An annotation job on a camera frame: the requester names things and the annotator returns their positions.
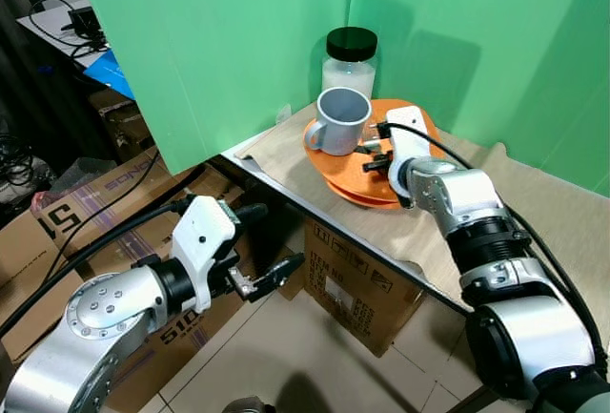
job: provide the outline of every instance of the tiled floor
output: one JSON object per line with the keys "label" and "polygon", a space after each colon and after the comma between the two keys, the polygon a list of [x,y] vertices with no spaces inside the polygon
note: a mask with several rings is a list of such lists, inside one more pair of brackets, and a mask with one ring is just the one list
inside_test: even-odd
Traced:
{"label": "tiled floor", "polygon": [[244,306],[141,413],[220,413],[251,395],[280,413],[445,412],[480,386],[463,327],[428,298],[378,359],[304,291],[275,293]]}

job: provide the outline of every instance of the desk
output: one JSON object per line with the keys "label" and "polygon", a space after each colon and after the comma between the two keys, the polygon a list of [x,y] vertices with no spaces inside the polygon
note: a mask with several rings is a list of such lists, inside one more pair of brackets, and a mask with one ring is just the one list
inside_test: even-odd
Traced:
{"label": "desk", "polygon": [[266,133],[267,132],[263,132],[251,138],[248,138],[245,141],[242,141],[241,143],[233,146],[232,148],[222,153],[222,156],[232,162],[233,165],[246,172],[248,175],[258,179],[260,182],[269,186],[274,191],[288,198],[295,207],[297,207],[307,216],[313,217],[314,219],[323,222],[329,227],[332,227],[333,230],[340,233],[345,238],[349,239],[355,246],[360,248],[362,251],[368,253],[369,255],[373,256],[373,258],[376,258],[383,264],[389,266],[394,270],[397,270],[399,273],[411,279],[415,284],[421,286],[427,293],[434,296],[447,306],[451,307],[462,315],[466,315],[468,313],[468,308],[464,306],[463,303],[451,299],[444,291],[438,289],[432,282],[430,282],[427,278],[421,275],[419,271],[414,268],[411,268],[408,263],[396,261],[394,258],[388,256],[386,253],[381,251],[379,248],[377,248],[375,245],[373,245],[363,237],[353,233],[343,224],[338,222],[332,215],[325,213],[324,211],[317,208],[309,200],[294,193],[279,182],[272,179],[269,175],[267,175],[261,170],[261,168],[258,166],[254,159],[242,159],[236,156],[239,151],[247,148],[250,145],[255,144],[256,141]]}
{"label": "desk", "polygon": [[[84,8],[86,6],[91,5],[89,0],[80,0],[71,4],[75,9]],[[83,44],[84,42],[86,42],[85,39],[76,36],[73,30],[61,30],[62,27],[70,23],[70,18],[68,16],[68,7],[65,5],[53,8],[51,10],[43,10],[42,12],[37,12],[36,14],[33,14],[32,17],[41,29],[53,36],[58,37],[63,41],[73,43],[75,45]],[[59,41],[56,41],[50,38],[49,36],[46,36],[43,32],[41,32],[32,24],[28,16],[17,19],[17,23],[22,25],[35,35],[39,36],[40,38],[44,39],[54,48],[58,49],[60,52],[64,53],[68,57],[70,57],[70,54],[74,50],[74,47],[66,46],[65,44],[62,44]],[[77,58],[75,59],[75,61],[81,64],[83,67],[88,68],[95,60],[97,60],[103,54],[104,52],[96,52]]]}

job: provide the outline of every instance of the mug handle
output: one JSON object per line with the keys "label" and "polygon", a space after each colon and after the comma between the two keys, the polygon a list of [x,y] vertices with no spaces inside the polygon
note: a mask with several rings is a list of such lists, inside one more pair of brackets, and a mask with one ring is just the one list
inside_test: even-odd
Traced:
{"label": "mug handle", "polygon": [[305,144],[308,148],[316,150],[322,147],[320,134],[322,133],[322,129],[324,129],[325,127],[326,124],[317,120],[315,124],[307,130],[307,133],[305,134]]}

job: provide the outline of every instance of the black jar lid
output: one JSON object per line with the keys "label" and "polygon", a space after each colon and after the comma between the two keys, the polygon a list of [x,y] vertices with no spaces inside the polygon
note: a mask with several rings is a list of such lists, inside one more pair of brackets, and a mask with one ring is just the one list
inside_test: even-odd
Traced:
{"label": "black jar lid", "polygon": [[343,62],[368,60],[377,49],[377,36],[361,27],[334,29],[326,37],[326,52]]}

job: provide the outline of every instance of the green panel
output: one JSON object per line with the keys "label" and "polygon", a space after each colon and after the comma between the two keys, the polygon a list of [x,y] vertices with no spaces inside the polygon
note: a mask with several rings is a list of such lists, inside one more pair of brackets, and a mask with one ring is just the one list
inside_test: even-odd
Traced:
{"label": "green panel", "polygon": [[348,0],[91,0],[172,173],[317,96]]}
{"label": "green panel", "polygon": [[351,0],[379,35],[374,95],[608,195],[608,0]]}

